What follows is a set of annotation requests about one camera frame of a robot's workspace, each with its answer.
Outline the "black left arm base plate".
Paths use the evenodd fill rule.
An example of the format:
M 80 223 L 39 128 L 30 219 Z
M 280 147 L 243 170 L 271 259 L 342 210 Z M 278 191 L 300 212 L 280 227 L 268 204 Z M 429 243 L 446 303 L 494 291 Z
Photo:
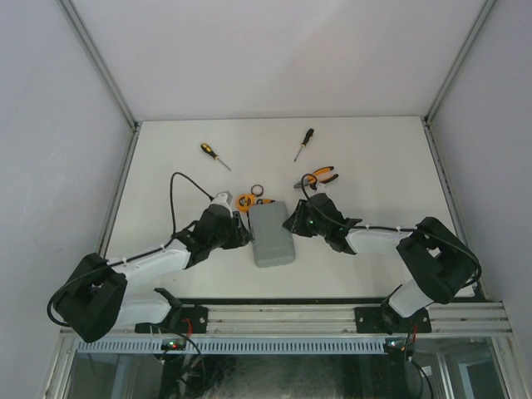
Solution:
M 155 333 L 180 333 L 192 335 L 193 333 L 203 334 L 207 330 L 209 321 L 209 310 L 203 306 L 183 307 L 171 309 L 168 316 L 162 322 L 138 323 L 135 325 L 135 332 L 142 334 Z

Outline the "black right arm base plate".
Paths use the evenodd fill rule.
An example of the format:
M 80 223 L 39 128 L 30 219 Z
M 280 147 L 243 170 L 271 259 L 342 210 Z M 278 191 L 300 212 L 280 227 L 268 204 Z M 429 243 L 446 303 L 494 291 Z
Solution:
M 401 318 L 395 313 L 385 315 L 380 307 L 356 307 L 354 317 L 357 333 L 360 334 L 408 333 L 413 327 L 419 333 L 432 332 L 429 314 L 424 308 L 408 318 Z

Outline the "orange black pliers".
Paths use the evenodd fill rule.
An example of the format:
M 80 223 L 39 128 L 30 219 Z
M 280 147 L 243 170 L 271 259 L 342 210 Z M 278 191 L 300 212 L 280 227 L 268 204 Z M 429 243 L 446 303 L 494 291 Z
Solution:
M 325 166 L 318 170 L 315 170 L 311 174 L 306 174 L 303 180 L 298 181 L 293 185 L 295 190 L 302 189 L 303 187 L 309 187 L 311 190 L 316 190 L 318 183 L 329 184 L 339 177 L 339 174 L 335 172 L 334 166 Z

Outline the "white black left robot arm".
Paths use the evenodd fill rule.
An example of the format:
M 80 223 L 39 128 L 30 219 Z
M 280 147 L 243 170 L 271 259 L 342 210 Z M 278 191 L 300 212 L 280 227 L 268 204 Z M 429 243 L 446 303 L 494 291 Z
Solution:
M 216 249 L 237 249 L 251 233 L 236 211 L 210 205 L 199 219 L 144 254 L 110 262 L 97 253 L 81 259 L 69 279 L 52 295 L 47 316 L 73 329 L 84 342 L 95 342 L 121 325 L 152 323 L 163 332 L 179 328 L 179 300 L 165 288 L 153 298 L 134 295 L 136 287 L 165 274 L 185 271 Z

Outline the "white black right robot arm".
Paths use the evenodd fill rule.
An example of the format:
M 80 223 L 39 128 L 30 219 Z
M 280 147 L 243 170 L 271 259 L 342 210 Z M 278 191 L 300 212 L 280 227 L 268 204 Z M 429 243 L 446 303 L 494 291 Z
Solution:
M 380 305 L 379 327 L 389 334 L 403 330 L 427 306 L 450 303 L 482 275 L 478 258 L 434 217 L 412 229 L 363 225 L 344 217 L 327 195 L 315 194 L 299 200 L 283 227 L 301 237 L 321 236 L 338 253 L 387 256 L 406 265 L 411 279 Z

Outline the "grey plastic tool case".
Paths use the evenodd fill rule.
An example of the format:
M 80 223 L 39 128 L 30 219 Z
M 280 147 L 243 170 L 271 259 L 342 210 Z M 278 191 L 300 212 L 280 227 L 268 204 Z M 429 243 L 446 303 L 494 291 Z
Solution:
M 296 251 L 292 234 L 283 227 L 288 219 L 284 202 L 257 204 L 249 210 L 254 262 L 258 268 L 291 264 Z

